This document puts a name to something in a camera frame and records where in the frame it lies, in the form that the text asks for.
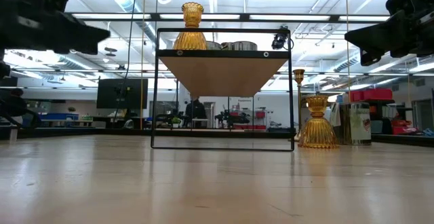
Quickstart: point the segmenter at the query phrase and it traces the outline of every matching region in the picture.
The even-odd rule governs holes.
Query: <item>amber glass vase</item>
[[[184,3],[185,28],[198,28],[201,22],[203,7],[198,3]],[[206,50],[206,40],[203,33],[181,32],[175,40],[175,50]]]
[[[304,126],[298,146],[320,149],[339,147],[332,125],[323,118],[328,97],[318,95],[306,99],[312,118]]]

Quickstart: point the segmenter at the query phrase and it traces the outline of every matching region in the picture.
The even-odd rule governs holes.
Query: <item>metal bowl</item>
[[[233,43],[231,42],[222,43],[222,50],[233,50]]]
[[[206,50],[221,50],[222,45],[215,41],[206,41]]]
[[[242,51],[257,51],[258,45],[251,41],[236,41],[232,43],[232,50],[242,50]]]

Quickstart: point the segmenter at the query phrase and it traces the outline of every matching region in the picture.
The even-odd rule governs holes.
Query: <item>blue container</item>
[[[73,114],[73,113],[48,113],[46,115],[40,115],[41,119],[71,119],[71,120],[77,120],[79,119],[79,114]]]

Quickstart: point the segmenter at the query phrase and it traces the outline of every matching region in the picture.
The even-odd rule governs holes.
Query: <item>black stand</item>
[[[154,103],[153,103],[153,120],[152,120],[152,128],[151,128],[151,147],[153,149],[205,149],[205,150],[243,150],[243,151],[285,151],[292,152],[294,150],[294,137],[296,135],[294,130],[294,99],[293,99],[293,89],[292,89],[292,59],[291,59],[291,49],[288,48],[288,52],[261,52],[261,51],[204,51],[204,50],[160,50],[159,49],[159,40],[160,34],[166,32],[202,32],[202,33],[283,33],[288,36],[288,47],[291,46],[291,33],[287,29],[157,29],[157,38],[155,45],[155,76],[154,76]],[[157,91],[158,91],[158,65],[159,65],[159,57],[160,56],[171,56],[171,57],[213,57],[213,58],[287,58],[288,59],[288,81],[289,81],[289,96],[290,96],[290,149],[255,149],[255,148],[214,148],[214,147],[158,147],[155,146],[155,135],[157,130],[157,121],[156,121],[156,111],[155,105],[157,104]],[[193,125],[191,126],[191,130],[189,131],[190,135],[188,136],[197,136],[195,135],[195,131],[193,131]],[[228,133],[230,132],[221,132],[221,137],[228,137]],[[255,134],[264,133],[264,132],[255,132],[252,130],[252,133],[247,133],[246,138],[255,137]]]

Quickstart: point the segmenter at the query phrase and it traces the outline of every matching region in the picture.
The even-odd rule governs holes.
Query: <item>table surface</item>
[[[286,139],[157,136],[172,147]],[[373,143],[293,153],[158,150],[147,136],[0,145],[2,223],[431,224],[434,149]]]

